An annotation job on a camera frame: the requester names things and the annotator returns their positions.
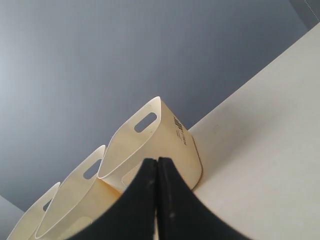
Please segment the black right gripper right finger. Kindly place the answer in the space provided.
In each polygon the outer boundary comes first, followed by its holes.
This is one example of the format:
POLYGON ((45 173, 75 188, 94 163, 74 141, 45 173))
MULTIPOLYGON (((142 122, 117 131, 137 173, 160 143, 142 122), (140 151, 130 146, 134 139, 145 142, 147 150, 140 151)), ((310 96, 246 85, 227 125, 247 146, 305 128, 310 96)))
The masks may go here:
POLYGON ((247 240, 213 214, 182 179, 172 159, 158 159, 157 227, 160 240, 247 240))

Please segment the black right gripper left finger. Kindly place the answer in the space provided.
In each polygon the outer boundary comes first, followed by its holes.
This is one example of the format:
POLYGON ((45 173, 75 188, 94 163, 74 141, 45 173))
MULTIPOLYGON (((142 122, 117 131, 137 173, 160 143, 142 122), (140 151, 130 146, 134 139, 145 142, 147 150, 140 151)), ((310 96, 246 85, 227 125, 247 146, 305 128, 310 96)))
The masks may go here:
POLYGON ((147 158, 120 198, 71 240, 152 240, 155 234, 158 163, 147 158))

